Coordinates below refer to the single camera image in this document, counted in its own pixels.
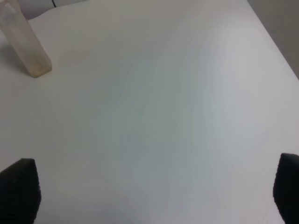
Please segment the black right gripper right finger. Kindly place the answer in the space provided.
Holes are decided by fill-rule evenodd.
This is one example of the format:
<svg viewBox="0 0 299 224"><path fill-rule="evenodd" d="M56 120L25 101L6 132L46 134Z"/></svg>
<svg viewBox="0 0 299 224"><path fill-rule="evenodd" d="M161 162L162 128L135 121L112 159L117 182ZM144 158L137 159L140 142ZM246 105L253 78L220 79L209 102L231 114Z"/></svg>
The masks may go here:
<svg viewBox="0 0 299 224"><path fill-rule="evenodd" d="M282 153L273 185L273 198L286 224L299 223L299 156Z"/></svg>

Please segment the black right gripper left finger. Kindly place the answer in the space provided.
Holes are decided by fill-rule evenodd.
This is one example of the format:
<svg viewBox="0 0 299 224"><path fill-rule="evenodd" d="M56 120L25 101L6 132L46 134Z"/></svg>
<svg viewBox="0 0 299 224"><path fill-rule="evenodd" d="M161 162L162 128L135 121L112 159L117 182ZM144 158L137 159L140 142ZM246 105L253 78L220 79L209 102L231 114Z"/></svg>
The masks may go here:
<svg viewBox="0 0 299 224"><path fill-rule="evenodd" d="M33 224L42 200L34 159L22 158L0 173L0 222Z"/></svg>

